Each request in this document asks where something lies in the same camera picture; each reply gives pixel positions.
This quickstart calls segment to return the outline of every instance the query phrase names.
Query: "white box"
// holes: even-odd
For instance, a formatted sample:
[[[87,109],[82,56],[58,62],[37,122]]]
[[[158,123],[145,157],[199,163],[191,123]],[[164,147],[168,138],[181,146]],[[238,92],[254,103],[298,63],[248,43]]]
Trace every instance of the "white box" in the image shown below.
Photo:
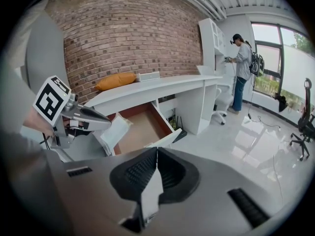
[[[142,82],[142,81],[149,81],[159,79],[159,72],[153,72],[153,73],[137,73],[136,82]]]

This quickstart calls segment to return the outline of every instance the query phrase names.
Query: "open drawer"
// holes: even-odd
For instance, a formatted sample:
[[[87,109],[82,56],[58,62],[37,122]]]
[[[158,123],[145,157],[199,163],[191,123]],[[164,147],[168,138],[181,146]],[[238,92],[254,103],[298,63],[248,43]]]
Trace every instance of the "open drawer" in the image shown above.
[[[156,106],[149,102],[119,112],[130,120],[130,130],[114,147],[115,154],[131,152],[148,147],[165,147],[181,133],[174,130]],[[109,115],[112,120],[116,114]]]

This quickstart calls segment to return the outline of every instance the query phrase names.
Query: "glossy floor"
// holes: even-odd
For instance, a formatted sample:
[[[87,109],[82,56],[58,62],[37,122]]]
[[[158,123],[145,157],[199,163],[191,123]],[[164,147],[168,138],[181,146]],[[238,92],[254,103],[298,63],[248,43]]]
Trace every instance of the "glossy floor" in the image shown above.
[[[187,137],[172,144],[172,148],[234,168],[266,189],[277,200],[280,209],[299,197],[313,176],[315,142],[306,143],[310,157],[300,162],[301,147],[289,145],[291,133],[299,135],[297,128],[255,107],[250,110],[252,119],[259,121],[260,116],[265,124],[250,121],[247,113],[248,107],[243,104],[239,115],[228,112],[225,125],[212,119],[201,134],[188,133]],[[266,124],[279,125],[280,131]]]

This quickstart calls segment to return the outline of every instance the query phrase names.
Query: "tree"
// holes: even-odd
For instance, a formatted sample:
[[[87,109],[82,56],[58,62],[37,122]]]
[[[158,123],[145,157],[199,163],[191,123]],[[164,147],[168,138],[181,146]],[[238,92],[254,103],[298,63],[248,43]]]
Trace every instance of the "tree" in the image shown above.
[[[295,47],[313,57],[315,57],[315,48],[313,43],[308,40],[306,37],[302,36],[301,34],[294,33],[294,38],[296,40],[296,44],[292,44],[292,47]]]

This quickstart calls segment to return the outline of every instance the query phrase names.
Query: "sneaker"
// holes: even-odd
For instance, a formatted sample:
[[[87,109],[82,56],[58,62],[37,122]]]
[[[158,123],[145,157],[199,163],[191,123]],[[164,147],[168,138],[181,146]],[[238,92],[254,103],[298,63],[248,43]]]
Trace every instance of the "sneaker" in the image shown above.
[[[236,114],[236,115],[238,115],[239,112],[240,112],[240,111],[235,111],[232,107],[229,107],[227,110],[228,110],[229,112],[231,112],[231,113]]]

